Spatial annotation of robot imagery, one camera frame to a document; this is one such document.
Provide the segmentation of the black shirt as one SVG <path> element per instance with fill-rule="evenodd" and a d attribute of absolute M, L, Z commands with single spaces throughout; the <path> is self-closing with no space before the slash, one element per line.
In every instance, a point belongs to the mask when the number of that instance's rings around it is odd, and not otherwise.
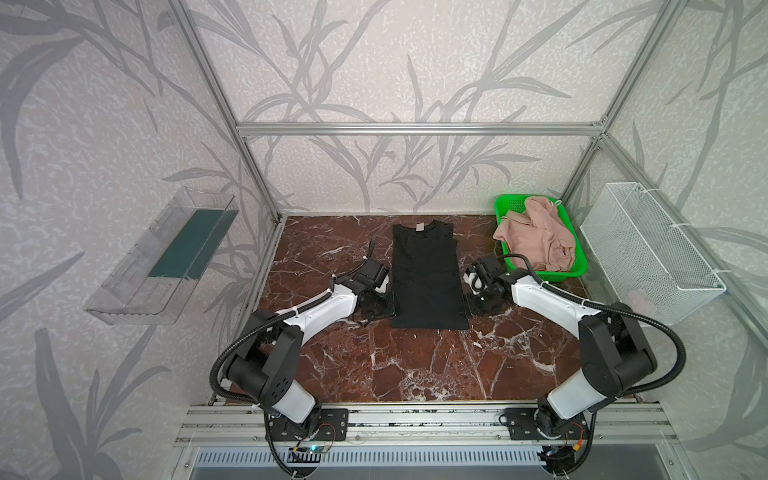
<path fill-rule="evenodd" d="M 467 330 L 454 225 L 434 220 L 392 228 L 392 282 L 398 329 Z"/>

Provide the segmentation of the pink garment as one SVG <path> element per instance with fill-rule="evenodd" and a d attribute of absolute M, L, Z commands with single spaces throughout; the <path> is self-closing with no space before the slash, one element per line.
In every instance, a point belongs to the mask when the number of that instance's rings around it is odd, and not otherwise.
<path fill-rule="evenodd" d="M 524 200 L 522 213 L 508 211 L 493 233 L 509 254 L 525 256 L 537 271 L 570 271 L 575 261 L 576 242 L 559 217 L 558 208 L 546 197 Z"/>

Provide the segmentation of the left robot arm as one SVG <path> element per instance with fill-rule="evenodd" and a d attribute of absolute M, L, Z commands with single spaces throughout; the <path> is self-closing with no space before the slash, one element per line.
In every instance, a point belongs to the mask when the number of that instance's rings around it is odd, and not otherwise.
<path fill-rule="evenodd" d="M 394 294 L 366 289 L 359 293 L 339 284 L 296 306 L 254 312 L 248 330 L 220 354 L 209 380 L 228 399 L 254 403 L 294 425 L 319 416 L 319 401 L 295 380 L 302 346 L 332 324 L 358 312 L 373 321 L 395 313 Z M 226 379 L 242 392 L 221 387 Z"/>

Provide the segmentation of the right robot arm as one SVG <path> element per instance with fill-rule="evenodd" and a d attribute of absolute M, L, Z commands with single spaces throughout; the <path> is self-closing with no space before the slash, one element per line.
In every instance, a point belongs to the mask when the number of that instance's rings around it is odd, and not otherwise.
<path fill-rule="evenodd" d="M 503 274 L 493 280 L 466 273 L 470 310 L 489 313 L 508 303 L 531 310 L 562 327 L 579 342 L 580 367 L 538 400 L 539 410 L 557 420 L 596 411 L 652 374 L 657 361 L 639 322 L 606 305 L 587 301 L 530 275 Z"/>

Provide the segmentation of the green plastic basket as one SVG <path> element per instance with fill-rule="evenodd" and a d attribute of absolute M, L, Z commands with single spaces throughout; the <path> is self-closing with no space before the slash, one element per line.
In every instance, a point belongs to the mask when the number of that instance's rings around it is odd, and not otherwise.
<path fill-rule="evenodd" d="M 494 211 L 497 219 L 497 226 L 501 222 L 501 217 L 508 211 L 522 213 L 525 209 L 524 200 L 528 197 L 533 197 L 533 196 L 538 196 L 538 195 L 504 194 L 504 195 L 498 196 L 494 201 Z M 575 261 L 570 271 L 566 271 L 566 272 L 546 272 L 546 271 L 537 272 L 536 271 L 536 273 L 542 279 L 550 282 L 560 282 L 567 278 L 579 277 L 586 272 L 588 267 L 588 263 L 586 260 L 586 256 L 583 252 L 583 248 L 580 244 L 580 241 L 577 239 L 577 236 L 575 234 L 575 229 L 572 225 L 572 222 L 562 202 L 550 197 L 546 197 L 546 198 L 551 200 L 555 204 L 555 206 L 558 208 L 560 219 L 574 236 L 574 239 L 576 242 Z M 523 268 L 525 266 L 524 262 L 517 257 L 511 257 L 510 256 L 511 254 L 508 253 L 507 247 L 504 246 L 501 241 L 499 242 L 501 243 L 503 253 L 508 256 L 506 259 L 507 265 L 512 269 L 515 269 L 518 267 Z"/>

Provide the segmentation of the green circuit board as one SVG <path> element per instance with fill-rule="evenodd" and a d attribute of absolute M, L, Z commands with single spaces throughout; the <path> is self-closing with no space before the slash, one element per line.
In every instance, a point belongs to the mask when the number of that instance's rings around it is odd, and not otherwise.
<path fill-rule="evenodd" d="M 310 444 L 309 446 L 295 446 L 290 450 L 290 459 L 294 463 L 320 463 L 322 459 L 330 453 L 332 445 Z"/>

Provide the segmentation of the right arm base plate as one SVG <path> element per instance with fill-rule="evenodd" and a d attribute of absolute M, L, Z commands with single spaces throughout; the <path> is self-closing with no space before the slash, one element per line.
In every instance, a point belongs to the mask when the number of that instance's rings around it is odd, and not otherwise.
<path fill-rule="evenodd" d="M 513 407 L 498 417 L 512 440 L 581 442 L 589 432 L 583 414 L 562 419 L 548 407 Z"/>

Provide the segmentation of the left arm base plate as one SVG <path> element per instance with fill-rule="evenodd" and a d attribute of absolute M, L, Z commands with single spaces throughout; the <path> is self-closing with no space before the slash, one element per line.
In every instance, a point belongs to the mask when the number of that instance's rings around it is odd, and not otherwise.
<path fill-rule="evenodd" d="M 303 423 L 295 423 L 283 415 L 265 415 L 265 427 L 273 441 L 312 439 L 344 441 L 349 427 L 350 411 L 345 408 L 313 410 Z"/>

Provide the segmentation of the aluminium frame crossbar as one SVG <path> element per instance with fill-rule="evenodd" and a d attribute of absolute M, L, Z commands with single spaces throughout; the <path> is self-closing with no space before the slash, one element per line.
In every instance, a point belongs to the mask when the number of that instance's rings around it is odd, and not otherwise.
<path fill-rule="evenodd" d="M 243 122 L 241 137 L 260 136 L 596 136 L 594 122 L 403 123 Z"/>

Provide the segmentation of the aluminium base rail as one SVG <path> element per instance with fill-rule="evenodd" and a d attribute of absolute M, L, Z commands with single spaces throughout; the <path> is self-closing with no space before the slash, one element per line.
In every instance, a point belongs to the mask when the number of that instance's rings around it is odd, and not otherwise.
<path fill-rule="evenodd" d="M 545 445 L 533 426 L 509 420 L 507 409 L 531 411 L 530 402 L 383 402 L 344 403 L 341 420 L 324 419 L 314 438 L 334 447 L 415 445 Z M 188 409 L 173 442 L 176 447 L 263 446 L 266 432 L 290 445 L 297 439 L 283 433 L 275 420 L 265 421 L 250 405 Z M 597 444 L 672 444 L 679 438 L 658 403 L 618 402 L 597 415 Z"/>

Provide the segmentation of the clear plastic wall bin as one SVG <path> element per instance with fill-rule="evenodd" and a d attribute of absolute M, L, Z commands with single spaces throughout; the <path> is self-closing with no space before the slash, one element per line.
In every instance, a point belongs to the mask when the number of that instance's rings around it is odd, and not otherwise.
<path fill-rule="evenodd" d="M 238 213 L 233 194 L 180 188 L 84 310 L 112 326 L 174 324 Z"/>

